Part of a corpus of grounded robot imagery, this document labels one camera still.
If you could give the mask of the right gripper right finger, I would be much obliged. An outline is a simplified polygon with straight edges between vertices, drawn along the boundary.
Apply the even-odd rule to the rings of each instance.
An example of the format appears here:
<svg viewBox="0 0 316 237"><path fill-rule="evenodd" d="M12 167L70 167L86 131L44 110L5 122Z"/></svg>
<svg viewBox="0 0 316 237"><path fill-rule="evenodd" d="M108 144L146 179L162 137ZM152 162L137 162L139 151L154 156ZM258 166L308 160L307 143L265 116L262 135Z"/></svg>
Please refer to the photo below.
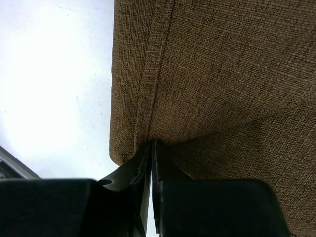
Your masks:
<svg viewBox="0 0 316 237"><path fill-rule="evenodd" d="M258 179L194 180L151 142L152 198L162 237L288 237L271 187Z"/></svg>

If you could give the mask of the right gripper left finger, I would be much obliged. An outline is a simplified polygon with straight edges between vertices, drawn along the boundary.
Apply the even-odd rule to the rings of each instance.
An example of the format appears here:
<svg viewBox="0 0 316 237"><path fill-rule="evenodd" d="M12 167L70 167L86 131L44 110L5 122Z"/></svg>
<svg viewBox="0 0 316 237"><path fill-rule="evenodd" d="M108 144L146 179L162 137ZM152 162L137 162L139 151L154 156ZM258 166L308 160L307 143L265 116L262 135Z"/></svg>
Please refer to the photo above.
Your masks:
<svg viewBox="0 0 316 237"><path fill-rule="evenodd" d="M102 178L0 181L3 237L144 237L150 145Z"/></svg>

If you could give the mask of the brown cloth napkin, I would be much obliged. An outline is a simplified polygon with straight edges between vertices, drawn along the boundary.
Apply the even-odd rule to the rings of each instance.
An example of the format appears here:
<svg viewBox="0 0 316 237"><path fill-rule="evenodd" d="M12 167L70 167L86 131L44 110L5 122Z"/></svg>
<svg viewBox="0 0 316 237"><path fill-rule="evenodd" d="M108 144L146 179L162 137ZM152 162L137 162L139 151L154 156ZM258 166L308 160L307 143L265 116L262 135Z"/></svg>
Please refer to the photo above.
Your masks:
<svg viewBox="0 0 316 237"><path fill-rule="evenodd" d="M316 3L114 2L109 154L146 142L195 179L256 178L316 234Z"/></svg>

